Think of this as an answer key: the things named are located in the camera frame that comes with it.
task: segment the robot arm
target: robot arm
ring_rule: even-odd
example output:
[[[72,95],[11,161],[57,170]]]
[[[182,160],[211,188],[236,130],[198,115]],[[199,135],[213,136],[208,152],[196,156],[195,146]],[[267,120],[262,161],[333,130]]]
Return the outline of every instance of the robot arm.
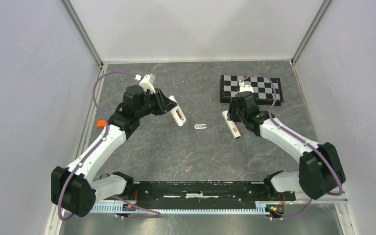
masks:
[[[111,175],[97,181],[93,181],[93,178],[113,151],[125,143],[139,127],[139,120],[144,116],[163,115],[171,112],[179,126],[186,122],[175,98],[173,96],[166,97],[160,89],[155,89],[152,85],[153,79],[153,75],[146,75],[140,81],[139,86],[126,88],[126,92],[123,94],[123,103],[118,105],[115,113],[108,120],[109,132],[106,137],[104,137],[107,131],[105,127],[80,157],[66,168],[58,166],[53,170],[51,173],[51,201],[54,204],[58,204],[61,189],[76,166],[79,166],[79,169],[67,184],[61,202],[62,208],[83,217],[89,213],[96,202],[123,193],[127,181],[122,176]],[[98,147],[90,153],[85,162],[81,163],[84,156],[88,155],[97,144],[99,144]]]
[[[248,86],[240,84],[240,92],[230,101],[230,108],[225,117],[227,123],[230,121],[242,122],[249,131],[275,143],[299,163],[299,171],[278,171],[269,175],[264,180],[269,187],[269,191],[272,193],[303,191],[310,198],[316,200],[337,187],[332,173],[308,146],[309,144],[322,153],[337,174],[340,182],[345,182],[344,171],[332,144],[328,142],[319,144],[311,141],[272,116],[273,121],[279,124],[276,125],[267,111],[259,110],[250,89]]]

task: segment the metal frame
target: metal frame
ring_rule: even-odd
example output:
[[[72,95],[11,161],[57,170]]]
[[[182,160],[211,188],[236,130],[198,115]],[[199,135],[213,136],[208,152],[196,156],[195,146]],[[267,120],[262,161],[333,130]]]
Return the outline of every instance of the metal frame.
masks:
[[[312,23],[310,23],[309,28],[306,31],[306,34],[304,35],[304,38],[302,39],[301,43],[298,46],[298,49],[296,50],[295,54],[293,55],[290,62],[292,63],[292,66],[294,67],[296,61],[298,61],[299,57],[302,54],[302,51],[306,47],[307,43],[309,42],[310,38],[313,35],[313,32],[318,27],[319,22],[321,21],[322,17],[324,16],[326,10],[328,9],[330,3],[332,0],[324,0],[321,4],[321,6],[318,9],[318,12],[316,12],[315,18],[313,18]]]
[[[344,235],[356,235],[358,232],[351,221],[348,205],[335,204],[336,213]]]
[[[100,68],[99,73],[97,74],[97,78],[99,78],[101,75],[105,74],[107,71],[107,65],[104,65]],[[100,99],[101,89],[103,87],[104,78],[99,82],[98,87],[96,88],[96,100],[97,102]],[[86,122],[83,126],[83,132],[81,134],[80,144],[77,148],[77,151],[75,153],[75,158],[78,158],[84,150],[87,149],[87,146],[89,145],[90,141],[90,134],[92,132],[92,127],[94,123],[94,118],[96,115],[96,108],[94,106],[94,103],[92,101],[92,97],[90,97],[89,100],[89,110],[87,112],[86,116]],[[52,205],[51,212],[49,214],[48,222],[45,227],[44,234],[45,235],[58,235],[60,233],[62,221],[58,218],[58,207],[57,205]]]
[[[181,63],[181,62],[237,62],[237,61],[288,61],[290,57],[268,58],[268,59],[197,59],[197,60],[112,60],[104,61],[104,64],[122,65],[122,64],[148,64],[148,63]]]
[[[94,61],[96,64],[99,65],[99,67],[103,66],[103,61],[101,60],[100,56],[98,55],[92,41],[90,40],[89,35],[87,34],[83,24],[81,23],[76,11],[74,10],[74,7],[72,6],[70,0],[61,0],[61,3],[64,5],[68,15],[71,18],[71,21],[73,22],[75,28],[77,29],[78,33],[80,34],[81,38],[83,39],[84,43],[86,44],[87,48],[90,51],[90,54],[92,55]]]
[[[310,124],[313,126],[313,130],[314,130],[314,132],[315,132],[315,138],[316,138],[316,141],[319,141],[318,129],[316,128],[316,125],[315,125],[315,123],[313,122],[313,116],[312,116],[312,113],[311,113],[310,110],[309,110],[309,106],[308,106],[308,104],[307,104],[307,102],[306,102],[306,99],[305,99],[305,96],[304,96],[303,87],[302,87],[301,82],[300,82],[300,80],[299,80],[298,72],[296,71],[296,66],[295,66],[294,63],[292,63],[292,60],[290,60],[290,65],[292,66],[293,73],[295,74],[296,80],[298,81],[299,90],[301,91],[301,94],[302,94],[302,99],[303,99],[303,101],[304,101],[304,105],[305,105],[305,108],[306,108],[306,112],[307,112],[307,114],[309,115]]]
[[[119,213],[119,214],[139,214],[146,213],[145,211],[125,211],[123,210],[123,202],[102,200],[97,202],[90,213]],[[265,212],[266,204],[256,203],[255,209],[191,209],[191,210],[178,210],[178,209],[153,209],[154,211],[162,214],[269,214]]]

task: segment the black and white chessboard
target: black and white chessboard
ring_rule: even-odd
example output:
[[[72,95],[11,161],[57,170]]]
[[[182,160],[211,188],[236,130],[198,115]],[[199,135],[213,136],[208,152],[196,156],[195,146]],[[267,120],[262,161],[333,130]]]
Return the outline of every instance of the black and white chessboard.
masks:
[[[229,103],[230,99],[238,93],[238,82],[244,76],[221,75],[220,102]],[[280,106],[283,102],[282,87],[280,78],[271,78],[276,89],[276,104]],[[259,105],[271,105],[273,103],[273,92],[270,82],[265,77],[250,77],[244,82],[245,85],[253,87],[256,103]]]

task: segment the gray surface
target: gray surface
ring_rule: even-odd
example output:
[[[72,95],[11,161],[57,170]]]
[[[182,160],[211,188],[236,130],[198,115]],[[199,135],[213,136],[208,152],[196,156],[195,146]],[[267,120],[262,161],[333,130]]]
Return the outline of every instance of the gray surface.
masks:
[[[302,209],[286,205],[286,215]],[[334,205],[311,205],[301,216],[272,221],[263,215],[163,215],[146,220],[121,220],[112,214],[73,217],[63,235],[341,235]]]
[[[44,233],[97,72],[59,1],[0,1],[0,235]]]
[[[270,141],[256,137],[241,124],[234,140],[221,115],[220,76],[248,75],[265,70],[282,82],[284,103],[273,112],[287,126],[314,139],[302,94],[288,61],[197,62],[109,65],[122,70],[156,75],[155,87],[174,95],[187,117],[178,127],[172,116],[147,116],[131,138],[101,167],[102,173],[122,171],[135,180],[258,180],[278,170],[298,170],[298,164]],[[127,86],[137,82],[126,75],[104,81],[100,106],[109,117],[122,102]],[[194,124],[207,129],[196,130]],[[92,140],[100,131],[92,131]]]

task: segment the enclosure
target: enclosure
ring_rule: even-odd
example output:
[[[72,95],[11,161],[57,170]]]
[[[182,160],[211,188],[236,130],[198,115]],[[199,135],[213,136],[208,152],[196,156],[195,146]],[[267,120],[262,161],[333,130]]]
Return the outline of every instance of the enclosure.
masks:
[[[175,97],[186,122],[178,126],[166,112],[142,118],[94,179],[120,171],[139,184],[244,183],[235,207],[163,209],[159,218],[127,220],[98,209],[116,203],[109,198],[85,217],[59,219],[52,172],[103,135],[92,88],[114,71],[155,75],[153,85]],[[235,123],[238,139],[227,127],[222,112],[231,104],[223,100],[256,72],[276,84],[255,88],[260,111],[269,110],[273,89],[274,118],[336,147],[346,176],[342,195],[312,200],[295,191],[290,200],[286,192],[286,199],[253,200],[250,212],[241,207],[254,193],[249,185],[301,170],[282,146],[249,126]],[[251,77],[247,84],[261,82]],[[95,100],[110,117],[138,83],[108,75]],[[199,203],[213,200],[199,192]],[[137,193],[142,201],[151,192]],[[310,202],[282,221],[259,211],[281,204],[286,217]],[[0,234],[112,233],[376,234],[376,2],[0,1]]]

